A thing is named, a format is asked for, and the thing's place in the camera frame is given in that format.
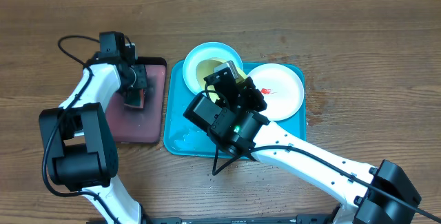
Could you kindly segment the dark tray with red water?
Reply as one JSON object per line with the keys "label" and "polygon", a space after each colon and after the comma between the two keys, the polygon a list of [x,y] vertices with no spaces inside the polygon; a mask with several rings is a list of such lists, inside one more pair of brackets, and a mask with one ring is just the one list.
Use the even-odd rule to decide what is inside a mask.
{"label": "dark tray with red water", "polygon": [[114,93],[105,111],[107,123],[117,143],[156,144],[161,137],[161,119],[165,92],[167,62],[162,57],[139,57],[145,66],[147,89],[144,106],[132,108]]}

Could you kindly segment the teal plastic tray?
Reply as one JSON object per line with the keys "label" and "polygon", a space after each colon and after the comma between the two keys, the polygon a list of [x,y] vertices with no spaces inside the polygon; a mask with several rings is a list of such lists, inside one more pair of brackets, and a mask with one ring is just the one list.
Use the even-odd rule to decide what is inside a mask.
{"label": "teal plastic tray", "polygon": [[[188,121],[183,113],[195,97],[186,86],[183,78],[184,60],[179,61],[171,71],[170,87],[167,100],[163,143],[169,152],[181,156],[201,156],[214,158],[216,146],[205,132]],[[259,62],[243,62],[245,73],[263,65]],[[302,83],[305,77],[302,70],[291,64],[283,64],[294,71]],[[280,127],[298,138],[307,140],[307,120],[305,100],[295,115],[283,121],[277,121]]]}

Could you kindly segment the red sponge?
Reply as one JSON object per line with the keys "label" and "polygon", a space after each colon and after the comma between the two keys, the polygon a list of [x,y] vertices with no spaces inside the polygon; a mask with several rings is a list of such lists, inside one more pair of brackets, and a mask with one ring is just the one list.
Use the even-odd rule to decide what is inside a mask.
{"label": "red sponge", "polygon": [[124,104],[131,108],[144,108],[145,101],[145,91],[141,90],[130,90],[125,93]]}

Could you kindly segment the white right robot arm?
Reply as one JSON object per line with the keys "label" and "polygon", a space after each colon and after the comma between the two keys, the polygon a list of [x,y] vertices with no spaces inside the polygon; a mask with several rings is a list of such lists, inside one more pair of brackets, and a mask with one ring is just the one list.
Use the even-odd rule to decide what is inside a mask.
{"label": "white right robot arm", "polygon": [[339,202],[332,223],[410,223],[421,197],[403,169],[342,158],[280,126],[304,101],[300,77],[288,67],[261,65],[250,75],[228,65],[212,69],[185,111],[218,152],[280,167]]}

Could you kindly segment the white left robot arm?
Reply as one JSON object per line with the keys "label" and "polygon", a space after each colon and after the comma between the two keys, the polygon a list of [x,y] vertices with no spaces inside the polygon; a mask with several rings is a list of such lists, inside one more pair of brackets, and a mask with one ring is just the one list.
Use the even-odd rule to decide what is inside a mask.
{"label": "white left robot arm", "polygon": [[117,175],[118,152],[105,110],[120,87],[116,66],[91,65],[64,102],[40,113],[42,179],[53,195],[84,196],[106,223],[150,223]]}

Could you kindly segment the yellow plate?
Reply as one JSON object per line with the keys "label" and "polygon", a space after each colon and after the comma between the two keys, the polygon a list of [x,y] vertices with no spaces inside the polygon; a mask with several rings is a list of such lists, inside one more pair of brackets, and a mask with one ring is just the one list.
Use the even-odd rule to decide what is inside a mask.
{"label": "yellow plate", "polygon": [[209,100],[210,100],[208,95],[209,90],[204,89],[205,81],[203,80],[203,78],[214,72],[218,72],[219,70],[222,70],[224,68],[230,68],[232,70],[232,73],[235,76],[236,81],[245,79],[247,77],[247,75],[242,70],[238,70],[238,68],[234,65],[233,61],[225,61],[224,63],[221,63],[220,59],[214,58],[203,61],[199,63],[197,66],[196,78],[198,79],[198,82],[202,87],[201,94],[204,94]]}

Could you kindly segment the light blue plate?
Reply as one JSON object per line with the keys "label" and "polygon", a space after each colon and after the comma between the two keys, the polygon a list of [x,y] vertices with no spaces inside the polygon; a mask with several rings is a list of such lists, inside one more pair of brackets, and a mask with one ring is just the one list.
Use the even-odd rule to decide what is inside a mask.
{"label": "light blue plate", "polygon": [[186,86],[193,94],[197,94],[202,90],[202,87],[196,78],[198,64],[214,58],[220,59],[221,63],[224,63],[225,61],[233,61],[238,70],[243,70],[241,57],[227,44],[220,42],[202,43],[189,52],[183,64],[183,79]]}

